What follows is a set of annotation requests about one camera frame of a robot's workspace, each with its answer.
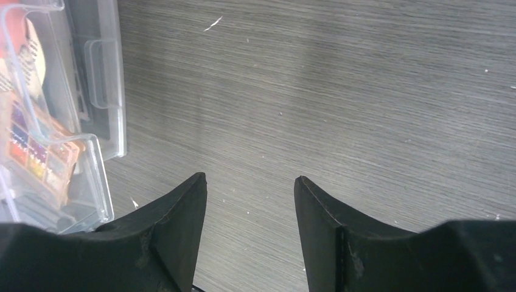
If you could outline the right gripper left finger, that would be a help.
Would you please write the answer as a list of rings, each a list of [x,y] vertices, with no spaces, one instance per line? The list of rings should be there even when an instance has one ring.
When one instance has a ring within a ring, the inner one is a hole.
[[[206,175],[91,232],[1,225],[2,291],[197,291]]]

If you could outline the eyeshadow palette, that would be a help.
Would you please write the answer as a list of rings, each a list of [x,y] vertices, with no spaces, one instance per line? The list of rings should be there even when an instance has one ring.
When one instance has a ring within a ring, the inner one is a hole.
[[[84,143],[42,143],[29,130],[29,114],[14,94],[8,99],[5,110],[7,157],[46,203],[56,209],[63,207],[69,200],[69,185],[78,159],[85,151]]]

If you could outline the clear plastic drawer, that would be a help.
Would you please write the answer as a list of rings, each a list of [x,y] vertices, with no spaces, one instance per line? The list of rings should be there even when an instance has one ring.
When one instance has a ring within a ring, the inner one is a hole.
[[[63,1],[20,1],[7,6],[25,10],[37,32],[46,61],[43,96],[38,100],[28,92],[21,65],[8,39],[14,90],[1,93],[1,221],[25,223],[49,232],[67,234],[91,231],[110,219],[110,203],[102,155],[97,140],[80,130],[75,85],[71,32]],[[17,166],[5,153],[4,127],[6,104],[14,94],[28,112],[29,130],[44,144],[80,141],[85,151],[80,155],[69,185],[69,200],[63,207],[51,207],[17,172]]]

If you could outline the small pink round puff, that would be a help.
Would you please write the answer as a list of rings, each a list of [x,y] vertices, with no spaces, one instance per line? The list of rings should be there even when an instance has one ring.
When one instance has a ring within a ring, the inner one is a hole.
[[[9,38],[13,45],[15,54],[19,54],[21,48],[27,42],[27,21],[25,19],[25,10],[21,8],[7,8],[8,5],[19,3],[20,1],[1,1],[1,12],[6,11],[5,17],[1,18],[1,24],[5,24],[7,27],[7,33],[4,33],[1,26],[1,58],[6,58],[8,56],[7,43]]]

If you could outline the white plastic drawer organizer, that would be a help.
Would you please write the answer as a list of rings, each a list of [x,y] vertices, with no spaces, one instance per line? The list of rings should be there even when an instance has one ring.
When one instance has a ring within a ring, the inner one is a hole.
[[[65,1],[78,121],[104,160],[127,153],[124,66],[117,1]]]

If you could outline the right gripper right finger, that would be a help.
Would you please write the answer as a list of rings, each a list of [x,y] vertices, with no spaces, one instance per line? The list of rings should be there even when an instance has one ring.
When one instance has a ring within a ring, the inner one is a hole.
[[[417,233],[372,218],[307,177],[295,209],[310,291],[514,291],[515,222],[451,220]]]

